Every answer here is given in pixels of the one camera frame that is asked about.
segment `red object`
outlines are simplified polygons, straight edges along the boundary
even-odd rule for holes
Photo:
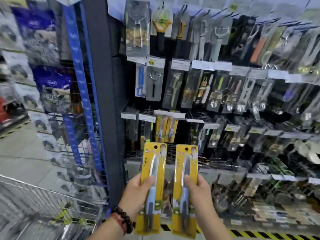
[[[124,236],[127,233],[127,225],[122,224],[122,218],[117,213],[112,213],[110,217],[113,217],[119,223],[119,225],[123,230],[123,236]]]
[[[0,97],[0,123],[10,118],[9,114],[6,112],[3,106],[5,102],[6,101],[2,97]]]

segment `hand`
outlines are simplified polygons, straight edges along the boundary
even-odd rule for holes
[[[191,202],[194,206],[195,217],[200,228],[202,229],[201,225],[204,225],[207,221],[211,221],[213,215],[216,215],[212,202],[211,187],[201,174],[198,174],[198,185],[195,185],[189,175],[184,176],[184,183],[189,188]]]
[[[131,221],[134,221],[138,212],[142,209],[148,190],[155,182],[154,176],[148,177],[142,185],[140,185],[141,173],[133,177],[124,191],[120,200],[119,207],[127,213]]]

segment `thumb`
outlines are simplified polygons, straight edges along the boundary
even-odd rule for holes
[[[189,188],[190,192],[193,192],[197,188],[197,185],[194,183],[194,181],[192,181],[189,175],[185,175],[183,177],[183,181]]]
[[[147,192],[155,182],[154,176],[149,176],[141,185],[143,191]]]

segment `blue package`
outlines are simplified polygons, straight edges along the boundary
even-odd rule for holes
[[[54,12],[21,7],[11,9],[24,41],[29,63],[57,67],[59,51]]]
[[[71,112],[71,76],[63,69],[50,66],[32,66],[34,80],[46,111],[67,114]]]

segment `knife package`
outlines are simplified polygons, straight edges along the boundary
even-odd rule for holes
[[[135,231],[137,235],[159,234],[163,206],[167,145],[146,142],[143,151],[141,182],[154,176],[154,185],[148,191],[146,203],[137,215]]]
[[[197,221],[190,201],[189,189],[184,184],[185,175],[189,175],[191,180],[197,184],[198,147],[195,145],[177,145],[172,202],[172,233],[184,238],[195,239]]]

